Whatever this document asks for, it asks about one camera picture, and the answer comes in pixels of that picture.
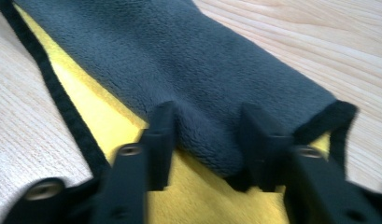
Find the wood grain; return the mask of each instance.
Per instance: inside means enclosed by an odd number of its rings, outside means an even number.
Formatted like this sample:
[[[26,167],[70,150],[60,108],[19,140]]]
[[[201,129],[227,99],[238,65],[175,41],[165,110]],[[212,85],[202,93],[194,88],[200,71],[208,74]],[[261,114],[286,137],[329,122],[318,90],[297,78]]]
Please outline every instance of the wood grain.
[[[347,145],[348,179],[382,192],[382,1],[194,3],[360,108]],[[51,175],[77,183],[90,174],[33,59],[0,15],[0,211],[8,192]]]

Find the yellow microfiber cloth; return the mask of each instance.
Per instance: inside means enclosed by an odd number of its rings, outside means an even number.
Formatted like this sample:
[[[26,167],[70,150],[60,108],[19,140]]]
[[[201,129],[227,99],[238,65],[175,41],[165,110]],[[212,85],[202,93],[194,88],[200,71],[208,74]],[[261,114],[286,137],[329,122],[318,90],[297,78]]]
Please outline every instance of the yellow microfiber cloth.
[[[91,78],[23,10],[17,7],[50,57],[51,64],[106,158],[137,140],[146,122]],[[325,134],[313,146],[328,148]],[[170,186],[149,193],[151,223],[287,223],[282,193],[233,190],[186,152],[176,150]]]

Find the wooden table surface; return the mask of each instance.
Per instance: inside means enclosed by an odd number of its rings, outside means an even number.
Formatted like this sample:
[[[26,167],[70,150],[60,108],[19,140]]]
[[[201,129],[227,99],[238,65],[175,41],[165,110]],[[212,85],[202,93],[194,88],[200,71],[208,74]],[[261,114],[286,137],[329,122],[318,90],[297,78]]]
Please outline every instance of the wooden table surface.
[[[347,142],[350,181],[382,192],[382,0],[195,0],[361,112]],[[90,176],[39,71],[0,15],[0,213],[44,176]]]

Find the gray microfiber towel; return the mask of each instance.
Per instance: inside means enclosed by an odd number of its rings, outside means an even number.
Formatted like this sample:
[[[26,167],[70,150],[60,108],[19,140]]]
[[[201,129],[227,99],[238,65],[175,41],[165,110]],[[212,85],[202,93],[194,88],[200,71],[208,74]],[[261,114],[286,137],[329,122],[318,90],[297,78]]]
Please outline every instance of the gray microfiber towel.
[[[141,118],[174,101],[179,143],[220,176],[244,168],[235,139],[242,103],[261,106],[299,144],[332,131],[332,155],[344,161],[355,107],[190,1],[15,2]]]

